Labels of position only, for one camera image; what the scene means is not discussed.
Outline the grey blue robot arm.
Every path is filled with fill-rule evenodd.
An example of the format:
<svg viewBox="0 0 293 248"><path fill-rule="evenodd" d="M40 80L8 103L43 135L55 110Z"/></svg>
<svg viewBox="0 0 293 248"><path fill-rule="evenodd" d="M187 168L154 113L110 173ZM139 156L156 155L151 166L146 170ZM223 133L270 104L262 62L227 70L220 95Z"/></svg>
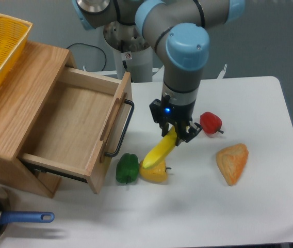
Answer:
<svg viewBox="0 0 293 248"><path fill-rule="evenodd" d="M244 1L73 1L85 29L112 22L134 26L164 65L161 99L150 104L153 120L175 143L189 142L201 131L192 113L209 57L207 29L242 16Z"/></svg>

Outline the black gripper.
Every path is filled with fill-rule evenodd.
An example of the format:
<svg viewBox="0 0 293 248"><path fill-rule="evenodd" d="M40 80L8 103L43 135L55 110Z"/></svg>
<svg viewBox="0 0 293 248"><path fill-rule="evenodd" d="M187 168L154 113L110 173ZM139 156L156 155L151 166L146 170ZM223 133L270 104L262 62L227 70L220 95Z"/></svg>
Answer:
<svg viewBox="0 0 293 248"><path fill-rule="evenodd" d="M177 136L175 145L179 146L182 142L188 143L194 139L202 131L202 127L192 121L195 101L187 105L177 105L170 100L169 96L162 96L160 100L155 99L149 107L154 122L161 128L162 136L168 134L169 124L174 125Z"/></svg>

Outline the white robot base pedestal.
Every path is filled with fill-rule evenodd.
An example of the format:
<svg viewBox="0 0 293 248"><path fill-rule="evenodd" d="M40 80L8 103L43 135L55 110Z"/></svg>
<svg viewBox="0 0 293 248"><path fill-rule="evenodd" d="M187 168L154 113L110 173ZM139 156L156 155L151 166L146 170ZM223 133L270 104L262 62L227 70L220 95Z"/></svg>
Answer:
<svg viewBox="0 0 293 248"><path fill-rule="evenodd" d="M134 25L111 22L104 26L103 36L112 49L118 79L129 72L134 83L152 81L153 50Z"/></svg>

